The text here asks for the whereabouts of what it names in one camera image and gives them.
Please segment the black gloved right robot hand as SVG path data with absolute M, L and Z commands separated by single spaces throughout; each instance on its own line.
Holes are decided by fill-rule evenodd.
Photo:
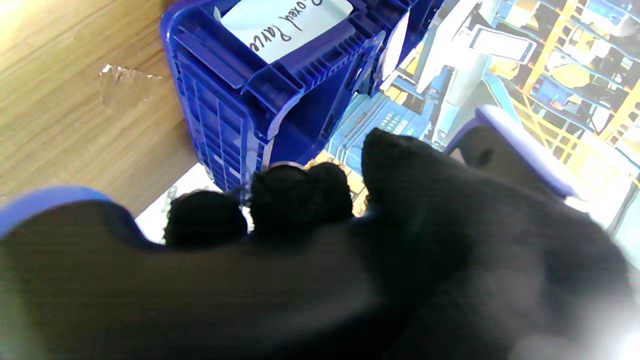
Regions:
M 587 215 L 373 130 L 368 204 L 400 228 L 382 260 L 421 305 L 395 360 L 611 360 L 639 328 L 621 250 Z

